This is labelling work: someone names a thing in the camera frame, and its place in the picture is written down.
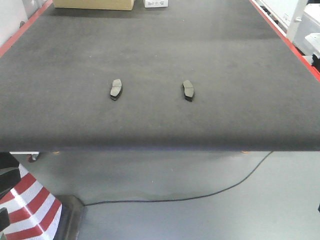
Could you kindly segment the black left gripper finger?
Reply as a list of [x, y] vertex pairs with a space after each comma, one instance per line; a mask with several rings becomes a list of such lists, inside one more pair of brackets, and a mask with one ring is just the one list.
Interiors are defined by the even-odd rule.
[[2, 199], [21, 180], [18, 168], [2, 169], [0, 171], [0, 198]]
[[6, 207], [0, 209], [0, 231], [2, 232], [10, 225], [9, 213]]

